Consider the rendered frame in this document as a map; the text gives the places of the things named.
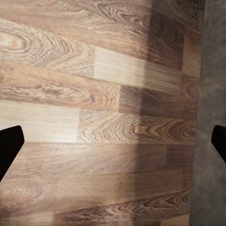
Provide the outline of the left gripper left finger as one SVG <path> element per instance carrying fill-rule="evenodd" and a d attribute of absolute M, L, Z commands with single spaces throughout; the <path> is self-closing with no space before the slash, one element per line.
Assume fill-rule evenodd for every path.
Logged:
<path fill-rule="evenodd" d="M 24 144 L 20 125 L 0 130 L 0 181 Z"/>

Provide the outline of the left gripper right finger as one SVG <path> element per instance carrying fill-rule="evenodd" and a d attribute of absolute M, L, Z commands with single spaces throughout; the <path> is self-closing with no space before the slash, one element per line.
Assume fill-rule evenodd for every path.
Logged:
<path fill-rule="evenodd" d="M 211 142 L 226 163 L 226 127 L 216 125 L 212 132 Z"/>

